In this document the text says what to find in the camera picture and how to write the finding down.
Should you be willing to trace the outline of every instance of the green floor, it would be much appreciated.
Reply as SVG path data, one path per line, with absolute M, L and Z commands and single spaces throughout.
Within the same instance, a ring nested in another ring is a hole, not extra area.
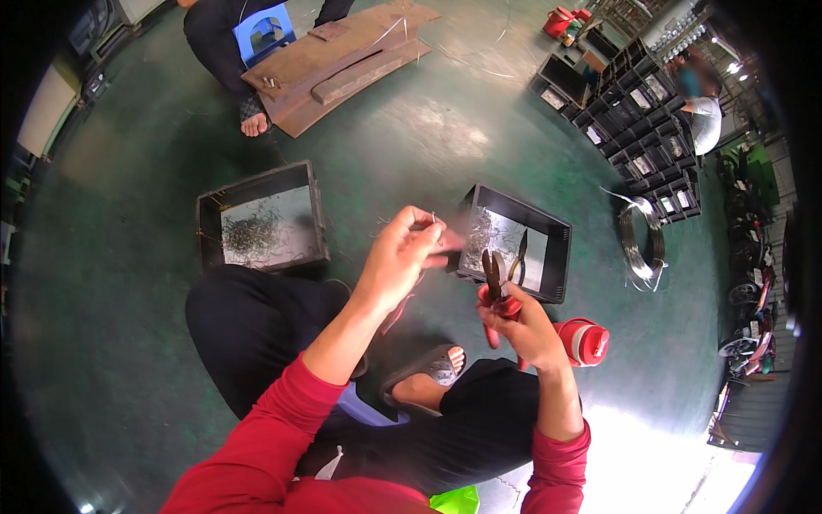
M 618 190 L 619 177 L 584 135 L 525 89 L 552 44 L 540 30 L 549 7 L 511 2 L 510 26 L 493 44 L 506 28 L 502 0 L 425 3 L 443 14 L 420 30 L 431 46 L 474 53 L 461 58 L 514 78 L 434 52 L 369 86 L 297 140 L 279 131 L 248 139 L 236 107 L 188 48 L 182 9 L 107 64 L 111 87 L 63 135 L 35 184 L 10 297 L 30 419 L 78 505 L 156 511 L 183 471 L 236 424 L 183 316 L 199 276 L 195 199 L 303 159 L 313 163 L 335 227 L 326 233 L 327 275 L 349 283 L 378 214 L 412 203 L 448 220 L 476 182 L 573 225 L 566 301 L 548 312 L 556 320 L 588 317 L 611 332 L 603 364 L 576 376 L 594 445 L 608 441 L 621 451 L 592 446 L 584 509 L 594 510 L 615 481 L 624 482 L 617 498 L 636 502 L 644 494 L 636 476 L 615 473 L 601 485 L 606 470 L 624 464 L 614 459 L 648 459 L 641 470 L 659 463 L 682 469 L 677 459 L 704 446 L 722 364 L 717 312 L 727 249 L 717 181 L 700 176 L 702 216 L 665 228 L 670 266 L 660 290 L 626 287 L 614 216 L 620 201 L 599 189 Z M 320 4 L 288 3 L 298 36 Z M 358 1 L 354 9 L 370 5 Z M 471 284 L 429 273 L 393 330 L 449 337 L 472 361 L 513 355 L 488 349 L 475 294 Z M 402 351 L 374 350 L 377 375 Z M 672 507 L 634 503 L 633 512 L 680 512 L 698 480 L 694 473 L 668 485 Z M 498 485 L 521 502 L 520 487 Z M 488 494 L 483 510 L 507 512 L 511 500 L 493 489 L 481 488 Z

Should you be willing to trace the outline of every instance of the wire spool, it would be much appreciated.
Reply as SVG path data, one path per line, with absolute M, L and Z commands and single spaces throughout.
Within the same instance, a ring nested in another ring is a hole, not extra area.
M 653 250 L 650 264 L 642 257 L 640 247 L 636 243 L 636 237 L 634 236 L 634 209 L 639 211 L 642 216 L 644 216 L 645 222 L 648 223 L 651 248 Z M 656 291 L 659 286 L 659 279 L 662 277 L 663 269 L 667 267 L 667 263 L 665 262 L 665 239 L 663 238 L 662 224 L 659 222 L 656 213 L 653 212 L 651 202 L 643 197 L 634 197 L 625 208 L 622 209 L 619 215 L 619 226 L 622 250 L 625 252 L 628 267 L 645 285 L 653 291 Z

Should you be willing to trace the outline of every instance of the black pants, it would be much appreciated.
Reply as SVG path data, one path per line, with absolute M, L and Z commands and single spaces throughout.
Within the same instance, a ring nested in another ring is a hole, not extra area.
M 188 295 L 197 351 L 231 410 L 244 417 L 285 366 L 345 305 L 341 284 L 273 276 L 242 266 L 207 271 Z M 425 341 L 421 341 L 421 353 Z M 443 396 L 442 416 L 370 427 L 334 409 L 300 460 L 314 475 L 344 457 L 335 479 L 364 476 L 431 496 L 501 475 L 531 461 L 538 384 L 508 359 L 481 359 Z
M 197 60 L 241 104 L 254 95 L 254 88 L 240 76 L 246 65 L 240 57 L 232 29 L 240 21 L 285 0 L 197 0 L 186 13 L 182 31 Z M 326 0 L 314 26 L 342 20 L 349 14 L 354 0 Z

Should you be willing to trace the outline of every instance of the red bucket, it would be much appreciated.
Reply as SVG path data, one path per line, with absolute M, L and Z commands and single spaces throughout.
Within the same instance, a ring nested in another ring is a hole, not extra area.
M 605 359 L 608 350 L 607 330 L 584 317 L 554 323 L 572 366 L 596 366 Z
M 558 38 L 570 25 L 574 15 L 564 7 L 557 7 L 548 13 L 548 21 L 545 22 L 543 30 L 552 38 Z

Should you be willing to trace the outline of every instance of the hand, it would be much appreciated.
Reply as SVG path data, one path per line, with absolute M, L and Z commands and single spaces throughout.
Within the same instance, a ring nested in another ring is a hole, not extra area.
M 413 230 L 415 225 L 424 229 Z M 374 241 L 352 299 L 387 314 L 408 296 L 421 270 L 448 263 L 448 257 L 438 253 L 460 249 L 462 244 L 462 238 L 443 221 L 435 223 L 430 212 L 407 206 Z
M 562 340 L 543 306 L 510 282 L 508 294 L 522 302 L 519 321 L 499 317 L 480 303 L 477 305 L 477 314 L 488 328 L 501 333 L 511 343 L 520 358 L 520 369 L 525 370 L 528 363 L 533 364 L 538 372 L 570 368 Z

